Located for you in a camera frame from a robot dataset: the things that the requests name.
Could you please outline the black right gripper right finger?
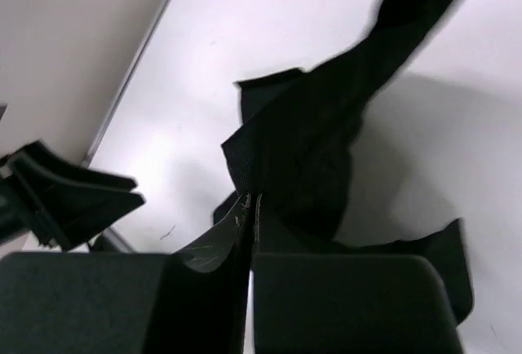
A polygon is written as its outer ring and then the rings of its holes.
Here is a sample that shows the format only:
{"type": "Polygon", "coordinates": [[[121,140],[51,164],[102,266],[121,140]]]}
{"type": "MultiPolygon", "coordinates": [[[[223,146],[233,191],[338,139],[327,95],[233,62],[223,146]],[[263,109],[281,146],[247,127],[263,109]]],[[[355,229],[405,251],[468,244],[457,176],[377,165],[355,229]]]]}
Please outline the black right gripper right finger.
{"type": "Polygon", "coordinates": [[[254,210],[257,353],[460,353],[462,223],[415,241],[350,249],[289,230],[270,201],[254,210]]]}

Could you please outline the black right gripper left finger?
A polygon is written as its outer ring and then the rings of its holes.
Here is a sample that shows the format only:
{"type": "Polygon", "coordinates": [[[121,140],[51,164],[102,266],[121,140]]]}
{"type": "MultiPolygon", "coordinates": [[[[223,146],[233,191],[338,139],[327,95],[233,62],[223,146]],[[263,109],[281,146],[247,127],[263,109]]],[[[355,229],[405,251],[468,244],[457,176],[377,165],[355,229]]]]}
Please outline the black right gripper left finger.
{"type": "Polygon", "coordinates": [[[1,261],[4,353],[240,353],[250,199],[173,254],[23,252],[1,261]]]}

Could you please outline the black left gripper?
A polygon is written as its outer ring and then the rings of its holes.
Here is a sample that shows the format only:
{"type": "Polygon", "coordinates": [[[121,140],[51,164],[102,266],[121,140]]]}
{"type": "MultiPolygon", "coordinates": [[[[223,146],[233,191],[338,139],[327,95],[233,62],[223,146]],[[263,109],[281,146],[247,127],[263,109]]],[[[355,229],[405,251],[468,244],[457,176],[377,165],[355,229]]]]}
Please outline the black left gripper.
{"type": "Polygon", "coordinates": [[[1,159],[1,243],[33,234],[41,246],[72,250],[145,200],[137,183],[74,165],[33,141],[1,159]]]}

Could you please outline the black skirt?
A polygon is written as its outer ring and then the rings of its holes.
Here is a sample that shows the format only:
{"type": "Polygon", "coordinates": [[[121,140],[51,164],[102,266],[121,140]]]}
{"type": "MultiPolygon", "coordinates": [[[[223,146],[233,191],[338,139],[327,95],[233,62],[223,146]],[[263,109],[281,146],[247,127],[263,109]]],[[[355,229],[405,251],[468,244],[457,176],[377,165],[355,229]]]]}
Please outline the black skirt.
{"type": "MultiPolygon", "coordinates": [[[[454,0],[382,0],[374,26],[351,50],[313,70],[240,83],[242,126],[223,143],[235,191],[266,197],[291,231],[335,246],[352,178],[349,147],[369,102],[403,66],[454,0]]],[[[465,252],[465,318],[473,291],[465,252]]]]}

